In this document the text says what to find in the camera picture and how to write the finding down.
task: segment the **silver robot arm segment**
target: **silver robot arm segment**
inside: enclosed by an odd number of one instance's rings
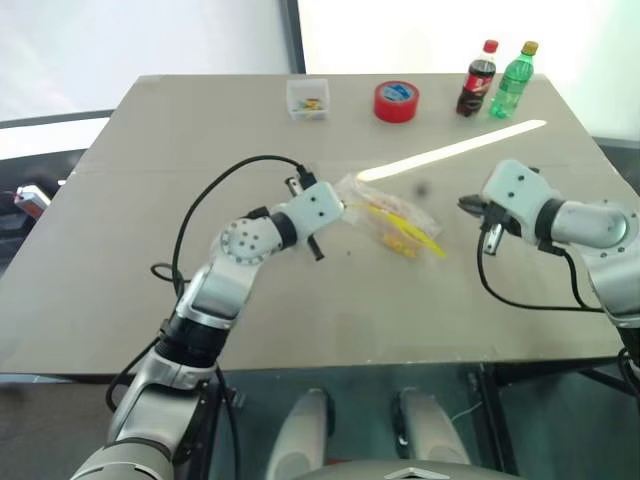
[[[544,242],[573,246],[612,323],[618,328],[640,328],[637,212],[607,200],[566,201],[542,176],[515,160],[496,167],[482,198],[504,209],[519,224],[525,241],[536,246]]]
[[[305,189],[288,183],[296,195],[288,203],[235,220],[215,238],[209,261],[141,361],[113,416],[107,445],[72,480],[173,478],[172,463],[184,454],[185,436],[206,408],[209,379],[258,270],[272,255],[301,242],[321,258],[313,234],[342,217],[344,205],[331,185],[312,175],[305,180]]]

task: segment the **gray tabletop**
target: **gray tabletop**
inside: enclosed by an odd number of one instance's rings
[[[132,87],[0,280],[0,371],[119,371],[175,301],[149,266],[170,259],[196,195],[245,157],[286,155],[336,182],[532,120],[539,122],[525,124],[532,129],[524,133],[498,134],[465,152],[444,150],[447,158],[372,182],[436,218],[446,259],[411,261],[349,225],[332,226],[318,236],[322,262],[302,248],[263,267],[222,366],[530,360],[617,351],[616,331],[603,315],[521,311],[489,297],[475,267],[478,222],[456,207],[458,197],[480,190],[500,160],[515,158],[541,168],[567,198],[606,196],[638,208],[633,190],[544,77],[532,80],[515,116],[503,121],[485,111],[471,119],[455,114],[461,75],[330,76],[329,119],[318,122],[289,118],[286,78],[158,76]],[[375,86],[394,78],[421,92],[418,114],[407,124],[372,114]],[[286,200],[282,182],[291,174],[277,164],[251,166],[216,190],[188,230],[185,274],[206,259],[227,221]],[[414,195],[419,185],[427,186],[424,198]],[[506,238],[487,264],[491,283],[505,296],[572,302],[562,259],[519,239]],[[578,267],[581,288],[596,305]]]

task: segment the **red bottle cap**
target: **red bottle cap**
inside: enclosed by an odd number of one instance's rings
[[[496,53],[497,49],[498,49],[497,40],[487,40],[486,42],[484,42],[483,50],[485,52],[487,52],[487,53]]]

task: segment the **red tape roll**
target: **red tape roll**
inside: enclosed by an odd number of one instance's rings
[[[415,85],[397,80],[384,82],[374,92],[373,111],[385,122],[408,122],[416,114],[419,99]]]

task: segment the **small plastic box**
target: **small plastic box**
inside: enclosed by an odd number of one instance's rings
[[[287,108],[294,120],[323,120],[329,115],[329,82],[325,78],[287,80]]]

